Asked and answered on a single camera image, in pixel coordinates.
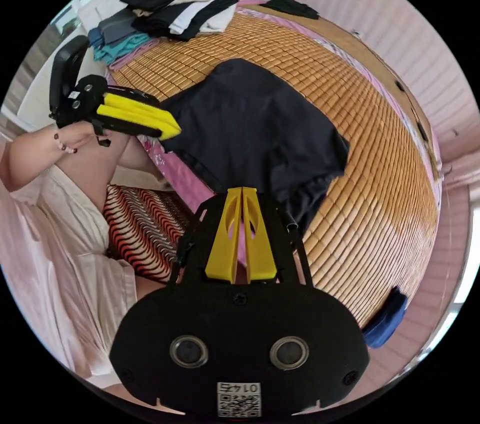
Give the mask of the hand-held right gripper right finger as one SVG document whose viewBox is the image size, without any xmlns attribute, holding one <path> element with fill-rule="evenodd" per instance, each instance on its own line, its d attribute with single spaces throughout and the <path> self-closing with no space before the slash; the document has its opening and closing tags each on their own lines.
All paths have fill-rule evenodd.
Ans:
<svg viewBox="0 0 480 424">
<path fill-rule="evenodd" d="M 277 266 L 255 188 L 242 188 L 242 216 L 247 282 L 276 280 Z"/>
</svg>

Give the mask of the person's left hand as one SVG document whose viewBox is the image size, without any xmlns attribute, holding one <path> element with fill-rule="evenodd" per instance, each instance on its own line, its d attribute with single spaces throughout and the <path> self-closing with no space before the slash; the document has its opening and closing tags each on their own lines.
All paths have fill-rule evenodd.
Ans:
<svg viewBox="0 0 480 424">
<path fill-rule="evenodd" d="M 62 128 L 57 128 L 53 138 L 61 151 L 68 154 L 75 154 L 78 149 L 89 140 L 100 138 L 100 141 L 103 142 L 106 141 L 110 135 L 110 131 L 98 135 L 90 122 L 80 121 Z"/>
</svg>

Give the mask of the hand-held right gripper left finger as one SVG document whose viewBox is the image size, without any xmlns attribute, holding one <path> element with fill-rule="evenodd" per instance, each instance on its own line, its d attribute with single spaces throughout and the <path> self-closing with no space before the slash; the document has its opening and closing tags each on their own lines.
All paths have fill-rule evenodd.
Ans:
<svg viewBox="0 0 480 424">
<path fill-rule="evenodd" d="M 205 267 L 208 279 L 233 284 L 237 275 L 239 232 L 242 220 L 242 188 L 226 194 L 219 224 Z"/>
</svg>

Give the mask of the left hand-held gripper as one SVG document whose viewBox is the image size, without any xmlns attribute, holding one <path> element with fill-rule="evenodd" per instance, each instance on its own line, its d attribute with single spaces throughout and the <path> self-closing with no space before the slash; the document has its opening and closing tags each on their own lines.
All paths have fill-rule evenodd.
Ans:
<svg viewBox="0 0 480 424">
<path fill-rule="evenodd" d="M 97 135 L 106 131 L 129 136 L 148 136 L 168 140 L 178 136 L 182 129 L 173 116 L 161 109 L 159 101 L 138 89 L 109 85 L 100 75 L 88 75 L 77 80 L 55 78 L 55 123 L 63 128 L 86 121 L 93 125 Z M 108 148 L 107 139 L 100 146 Z"/>
</svg>

